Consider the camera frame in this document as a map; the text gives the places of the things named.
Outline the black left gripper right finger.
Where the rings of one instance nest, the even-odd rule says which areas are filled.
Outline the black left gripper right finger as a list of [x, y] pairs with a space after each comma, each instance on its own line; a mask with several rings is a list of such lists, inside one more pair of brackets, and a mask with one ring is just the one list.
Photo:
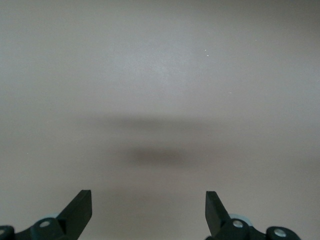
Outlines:
[[215, 191], [205, 194], [205, 219], [208, 240], [265, 240], [266, 235], [253, 227], [248, 218], [229, 214]]

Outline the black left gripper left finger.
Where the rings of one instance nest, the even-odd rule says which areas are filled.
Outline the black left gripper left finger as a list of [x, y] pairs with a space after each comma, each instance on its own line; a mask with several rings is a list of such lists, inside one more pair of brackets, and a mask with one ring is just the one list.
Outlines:
[[81, 190], [56, 216], [14, 235], [16, 240], [77, 240], [92, 217], [92, 192]]

